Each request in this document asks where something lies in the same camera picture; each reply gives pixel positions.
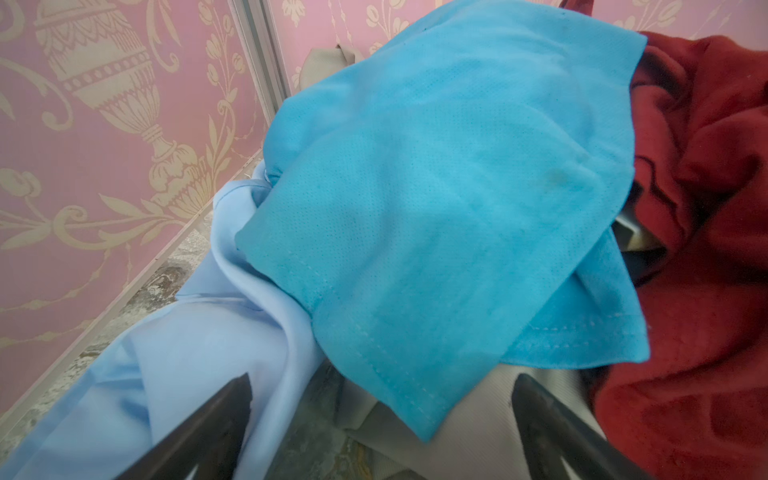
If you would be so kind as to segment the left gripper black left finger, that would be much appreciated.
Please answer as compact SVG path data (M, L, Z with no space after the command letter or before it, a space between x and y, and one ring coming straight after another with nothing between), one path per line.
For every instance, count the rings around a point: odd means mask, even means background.
M249 376L231 380L117 479L233 478L251 402Z

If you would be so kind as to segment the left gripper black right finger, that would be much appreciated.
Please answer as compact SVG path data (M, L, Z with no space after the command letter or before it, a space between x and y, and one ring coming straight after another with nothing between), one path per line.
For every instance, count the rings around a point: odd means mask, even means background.
M511 406L532 479L568 479L571 473L599 480L651 477L533 377L518 376Z

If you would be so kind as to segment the beige grey cloth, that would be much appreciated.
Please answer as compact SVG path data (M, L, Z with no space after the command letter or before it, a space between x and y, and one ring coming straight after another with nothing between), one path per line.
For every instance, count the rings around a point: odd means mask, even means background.
M523 332L522 344L541 341L541 351L562 356L551 361L501 363L444 418L435 435L421 441L384 403L351 380L337 394L335 424L371 451L376 479L419 474L426 479L526 479L529 476L507 397L521 374L528 374L561 400L589 427L598 423L588 405L586 369L570 360L575 351L602 354L607 364L621 362L632 344L647 358L650 348L621 241L608 231L589 252L564 289L573 297L565 307L547 305Z

